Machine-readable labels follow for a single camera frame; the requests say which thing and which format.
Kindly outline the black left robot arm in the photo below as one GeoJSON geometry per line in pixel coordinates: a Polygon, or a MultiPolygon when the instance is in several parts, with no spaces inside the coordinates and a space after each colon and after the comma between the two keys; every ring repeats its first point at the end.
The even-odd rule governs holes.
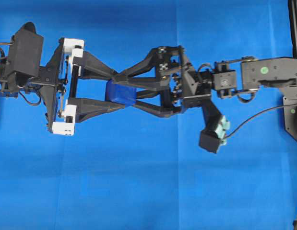
{"type": "Polygon", "coordinates": [[[110,70],[84,51],[84,41],[61,38],[51,60],[40,66],[42,46],[14,41],[9,54],[0,58],[0,96],[17,97],[22,91],[36,93],[44,103],[47,127],[52,134],[72,136],[75,124],[89,118],[124,109],[124,104],[77,98],[78,79],[84,70],[110,79],[110,70]]]}

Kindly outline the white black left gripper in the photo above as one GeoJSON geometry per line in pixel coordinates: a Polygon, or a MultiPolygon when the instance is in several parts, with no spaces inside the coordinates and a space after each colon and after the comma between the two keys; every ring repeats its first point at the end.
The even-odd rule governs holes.
{"type": "Polygon", "coordinates": [[[110,101],[89,98],[68,98],[64,100],[65,85],[68,83],[68,72],[61,79],[63,65],[81,67],[79,78],[82,80],[111,80],[118,73],[84,50],[84,41],[74,38],[61,38],[50,61],[40,71],[42,87],[39,89],[41,99],[46,107],[47,129],[56,135],[73,136],[75,122],[102,114],[125,109],[126,105],[110,101]]]}

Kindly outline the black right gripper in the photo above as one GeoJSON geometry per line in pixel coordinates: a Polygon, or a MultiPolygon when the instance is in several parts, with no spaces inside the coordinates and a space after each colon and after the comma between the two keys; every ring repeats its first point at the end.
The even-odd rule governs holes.
{"type": "Polygon", "coordinates": [[[211,99],[209,73],[203,75],[191,64],[182,46],[160,46],[150,50],[145,59],[113,77],[113,83],[160,90],[136,92],[132,106],[160,118],[168,118],[191,108],[202,107],[211,99]],[[155,68],[154,77],[138,77],[155,68]],[[169,81],[163,89],[161,81],[169,81]],[[160,96],[160,105],[140,99],[160,96]]]}

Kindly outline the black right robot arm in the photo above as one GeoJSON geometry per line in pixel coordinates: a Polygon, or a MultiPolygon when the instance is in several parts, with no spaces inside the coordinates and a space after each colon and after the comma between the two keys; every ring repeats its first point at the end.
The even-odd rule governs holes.
{"type": "Polygon", "coordinates": [[[277,88],[286,98],[297,100],[297,58],[243,57],[238,62],[241,90],[237,89],[236,72],[230,69],[230,61],[195,68],[181,46],[151,49],[143,61],[115,74],[113,82],[138,88],[134,107],[157,117],[171,117],[200,107],[205,128],[200,133],[199,146],[215,153],[226,144],[230,123],[212,102],[212,91],[222,99],[237,97],[247,103],[243,95],[253,99],[260,87],[277,88]]]}

